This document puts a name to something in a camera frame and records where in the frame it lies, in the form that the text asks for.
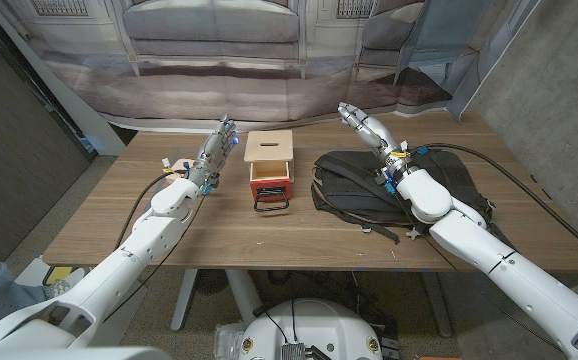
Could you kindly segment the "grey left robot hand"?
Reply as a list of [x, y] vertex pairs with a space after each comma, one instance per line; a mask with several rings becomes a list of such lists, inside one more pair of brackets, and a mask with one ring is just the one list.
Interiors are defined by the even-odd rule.
[[224, 114], [215, 130], [199, 148], [194, 164], [188, 170], [187, 179], [199, 187], [217, 187], [220, 172], [238, 143], [236, 125]]

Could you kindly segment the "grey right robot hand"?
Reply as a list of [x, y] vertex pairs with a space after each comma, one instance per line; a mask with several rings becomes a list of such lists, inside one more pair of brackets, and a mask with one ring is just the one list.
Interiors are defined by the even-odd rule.
[[343, 124], [353, 129], [360, 141], [383, 163], [384, 177], [399, 183], [408, 170], [408, 154], [387, 127], [360, 108], [340, 102], [338, 113]]

